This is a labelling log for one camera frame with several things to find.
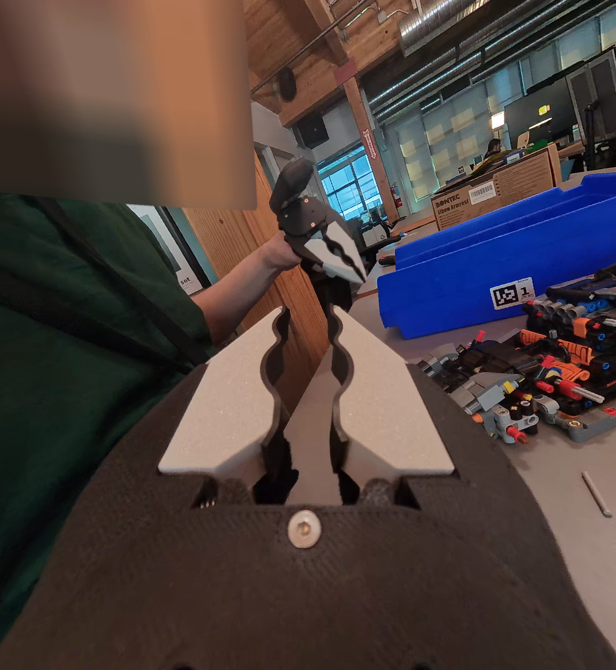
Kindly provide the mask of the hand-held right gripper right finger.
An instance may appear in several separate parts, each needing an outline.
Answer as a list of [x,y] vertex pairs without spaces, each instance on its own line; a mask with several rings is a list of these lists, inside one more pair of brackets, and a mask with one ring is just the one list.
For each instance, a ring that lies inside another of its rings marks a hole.
[[333,471],[362,489],[374,479],[450,476],[453,460],[416,382],[416,370],[338,306],[330,307]]

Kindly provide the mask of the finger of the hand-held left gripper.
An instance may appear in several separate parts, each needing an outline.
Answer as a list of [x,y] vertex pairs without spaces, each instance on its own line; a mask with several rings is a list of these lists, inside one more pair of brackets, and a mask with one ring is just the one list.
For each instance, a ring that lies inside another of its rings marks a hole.
[[[304,249],[307,253],[311,253],[312,256],[316,257],[317,260],[321,263],[325,272],[330,277],[339,277],[335,272],[333,272],[328,264],[330,261],[330,250],[329,247],[331,244],[328,242],[328,237],[321,237],[319,235],[315,236],[303,236]],[[348,281],[355,285],[362,285],[364,281]]]
[[353,238],[337,222],[328,225],[328,242],[331,256],[329,268],[347,281],[365,281],[367,272]]

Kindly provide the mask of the partly built lego car model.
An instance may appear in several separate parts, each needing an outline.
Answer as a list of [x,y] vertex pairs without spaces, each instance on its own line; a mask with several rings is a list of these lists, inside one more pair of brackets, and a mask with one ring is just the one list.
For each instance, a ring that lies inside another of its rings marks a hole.
[[546,423],[582,443],[616,428],[616,263],[550,286],[526,327],[445,344],[417,366],[492,437],[526,444]]

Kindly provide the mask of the framed wall poster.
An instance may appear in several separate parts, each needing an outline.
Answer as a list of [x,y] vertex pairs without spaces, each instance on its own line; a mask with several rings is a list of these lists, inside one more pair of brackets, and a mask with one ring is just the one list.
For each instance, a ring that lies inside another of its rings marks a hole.
[[168,208],[137,204],[128,204],[127,207],[153,233],[169,259],[180,286],[188,296],[193,296],[211,285]]

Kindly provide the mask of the silver ventilation duct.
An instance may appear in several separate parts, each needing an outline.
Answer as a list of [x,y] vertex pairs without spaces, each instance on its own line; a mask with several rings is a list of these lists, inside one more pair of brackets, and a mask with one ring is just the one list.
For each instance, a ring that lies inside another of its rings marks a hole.
[[502,14],[504,1],[418,1],[398,22],[405,59],[437,40],[469,36]]

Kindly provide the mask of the wooden post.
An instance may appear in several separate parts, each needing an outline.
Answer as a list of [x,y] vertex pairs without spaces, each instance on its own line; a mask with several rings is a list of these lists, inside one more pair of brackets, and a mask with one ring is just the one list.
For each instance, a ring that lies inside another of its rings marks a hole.
[[[218,281],[279,231],[269,207],[269,182],[256,155],[254,162],[256,209],[183,209]],[[312,284],[299,266],[283,272],[239,326],[248,330],[280,306],[290,310],[291,322],[278,389],[283,403],[293,412],[328,349],[328,327]]]

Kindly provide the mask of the brown cardboard box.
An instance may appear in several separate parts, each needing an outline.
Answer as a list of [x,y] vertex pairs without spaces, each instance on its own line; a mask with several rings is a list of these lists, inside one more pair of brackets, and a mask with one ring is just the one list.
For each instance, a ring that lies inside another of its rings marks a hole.
[[438,231],[453,228],[526,198],[554,189],[561,183],[561,162],[554,143],[510,164],[458,184],[431,197]]

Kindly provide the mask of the black wall speaker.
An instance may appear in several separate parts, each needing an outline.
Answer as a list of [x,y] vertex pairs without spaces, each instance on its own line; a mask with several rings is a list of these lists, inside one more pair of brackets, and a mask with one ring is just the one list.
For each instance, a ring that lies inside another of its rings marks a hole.
[[329,141],[329,132],[318,111],[306,114],[291,126],[298,147],[315,149]]

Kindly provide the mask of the person's left hand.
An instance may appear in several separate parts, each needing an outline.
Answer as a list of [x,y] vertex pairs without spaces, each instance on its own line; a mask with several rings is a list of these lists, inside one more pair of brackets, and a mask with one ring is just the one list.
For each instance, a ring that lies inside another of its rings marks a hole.
[[301,258],[289,245],[281,230],[261,245],[259,251],[263,263],[273,275],[291,270],[301,263]]

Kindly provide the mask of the blue plastic bin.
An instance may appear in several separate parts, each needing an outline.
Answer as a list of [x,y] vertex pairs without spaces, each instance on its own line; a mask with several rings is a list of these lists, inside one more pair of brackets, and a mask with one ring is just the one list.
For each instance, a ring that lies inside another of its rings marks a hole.
[[546,192],[398,247],[378,280],[405,339],[521,315],[547,288],[616,262],[616,172]]

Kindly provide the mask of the white lego axle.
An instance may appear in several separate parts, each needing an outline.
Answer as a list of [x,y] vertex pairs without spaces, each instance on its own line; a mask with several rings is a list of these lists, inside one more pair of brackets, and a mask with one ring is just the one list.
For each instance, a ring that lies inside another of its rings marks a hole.
[[614,514],[608,507],[605,498],[603,495],[599,492],[597,489],[597,486],[593,479],[591,478],[590,474],[587,471],[582,471],[580,474],[585,486],[587,487],[587,490],[589,494],[591,495],[592,499],[594,500],[595,504],[597,505],[598,510],[600,513],[606,518],[606,519],[612,519],[614,517]]

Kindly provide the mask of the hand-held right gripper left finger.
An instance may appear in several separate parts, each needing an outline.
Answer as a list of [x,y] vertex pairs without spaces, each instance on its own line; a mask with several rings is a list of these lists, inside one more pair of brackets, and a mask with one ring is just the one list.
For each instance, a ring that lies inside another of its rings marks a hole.
[[159,472],[237,478],[252,487],[280,479],[288,458],[276,389],[291,313],[277,307],[203,366],[203,375]]

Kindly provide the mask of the person's green shirt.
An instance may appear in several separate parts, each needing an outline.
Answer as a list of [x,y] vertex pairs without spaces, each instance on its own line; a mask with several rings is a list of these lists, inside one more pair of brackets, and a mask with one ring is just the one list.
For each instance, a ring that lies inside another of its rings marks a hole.
[[[179,358],[27,197],[0,193],[0,270]],[[0,305],[0,642],[83,487],[182,379]]]

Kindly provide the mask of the black computer monitor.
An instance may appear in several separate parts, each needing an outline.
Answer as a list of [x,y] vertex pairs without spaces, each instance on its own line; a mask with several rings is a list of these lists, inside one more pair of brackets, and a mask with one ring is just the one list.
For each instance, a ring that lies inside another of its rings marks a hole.
[[557,141],[571,136],[577,118],[570,93],[562,83],[528,94],[504,108],[504,118],[512,149],[520,137],[528,135],[530,146],[538,141]]

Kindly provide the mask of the person's left forearm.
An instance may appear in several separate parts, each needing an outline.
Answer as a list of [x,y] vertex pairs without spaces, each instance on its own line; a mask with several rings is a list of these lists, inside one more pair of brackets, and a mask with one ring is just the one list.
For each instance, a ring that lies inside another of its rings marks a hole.
[[211,287],[198,293],[193,302],[201,309],[212,343],[219,347],[262,299],[274,281],[257,248]]

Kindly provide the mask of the grey-backed computer monitor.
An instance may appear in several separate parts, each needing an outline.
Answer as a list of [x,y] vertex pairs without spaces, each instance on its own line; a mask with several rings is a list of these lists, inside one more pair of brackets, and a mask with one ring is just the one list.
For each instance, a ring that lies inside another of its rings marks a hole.
[[616,46],[583,62],[566,84],[587,154],[616,143]]

